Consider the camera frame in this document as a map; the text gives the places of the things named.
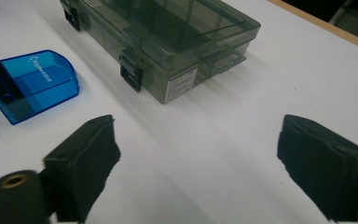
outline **transparent blue container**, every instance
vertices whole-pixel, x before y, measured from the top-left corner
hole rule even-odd
[[[0,60],[0,109],[11,124],[29,119],[78,93],[74,67],[52,50]]]

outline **white table surface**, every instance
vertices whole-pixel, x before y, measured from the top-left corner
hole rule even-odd
[[[52,49],[79,95],[17,125],[0,111],[0,176],[112,114],[122,158],[87,223],[328,223],[276,157],[285,114],[358,144],[358,47],[267,1],[225,0],[262,24],[247,60],[167,105],[133,91],[119,64],[59,0],[0,0],[0,59]]]

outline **label on box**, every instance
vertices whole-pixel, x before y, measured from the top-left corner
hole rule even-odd
[[[181,75],[179,78],[168,82],[167,92],[165,94],[165,104],[193,88],[197,70],[198,67],[195,67]]]

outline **transparent plastic case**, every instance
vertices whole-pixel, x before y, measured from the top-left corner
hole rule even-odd
[[[78,92],[74,67],[54,51],[0,60],[0,109],[11,124],[71,99]]]
[[[260,23],[220,0],[61,0],[66,19],[162,104],[243,62]]]

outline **gray plastic box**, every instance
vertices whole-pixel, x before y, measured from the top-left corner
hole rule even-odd
[[[260,23],[220,0],[61,0],[65,18],[166,104],[246,58]]]

